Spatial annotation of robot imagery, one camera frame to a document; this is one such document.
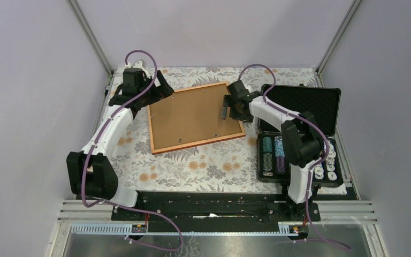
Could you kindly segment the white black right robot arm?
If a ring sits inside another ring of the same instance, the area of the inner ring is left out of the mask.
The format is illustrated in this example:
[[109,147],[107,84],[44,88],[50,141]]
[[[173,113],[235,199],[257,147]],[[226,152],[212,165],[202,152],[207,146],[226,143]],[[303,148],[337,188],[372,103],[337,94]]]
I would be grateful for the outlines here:
[[298,221],[309,209],[314,167],[328,155],[325,134],[311,112],[290,110],[270,100],[267,92],[250,92],[241,80],[227,86],[221,118],[249,122],[259,118],[280,130],[285,157],[291,167],[286,215]]

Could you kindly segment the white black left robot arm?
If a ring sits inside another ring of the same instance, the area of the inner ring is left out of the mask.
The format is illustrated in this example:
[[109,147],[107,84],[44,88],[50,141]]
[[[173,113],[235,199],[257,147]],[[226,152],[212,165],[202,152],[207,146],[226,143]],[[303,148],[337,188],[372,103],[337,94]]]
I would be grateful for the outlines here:
[[110,162],[121,135],[144,107],[171,96],[174,92],[160,70],[155,77],[141,67],[128,67],[123,81],[109,100],[108,110],[90,141],[79,152],[66,158],[73,194],[110,201],[124,206],[132,220],[144,215],[144,205],[137,201],[137,191],[120,185]]

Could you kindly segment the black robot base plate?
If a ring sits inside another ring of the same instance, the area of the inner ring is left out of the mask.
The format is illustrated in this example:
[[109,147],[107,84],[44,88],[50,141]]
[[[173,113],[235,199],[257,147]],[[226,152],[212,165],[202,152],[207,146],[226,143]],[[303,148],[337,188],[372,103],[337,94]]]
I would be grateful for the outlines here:
[[199,193],[141,191],[136,208],[150,215],[121,207],[112,221],[142,222],[149,232],[175,232],[160,216],[168,217],[181,232],[277,232],[278,223],[305,226],[320,221],[318,206],[291,203],[286,194]]

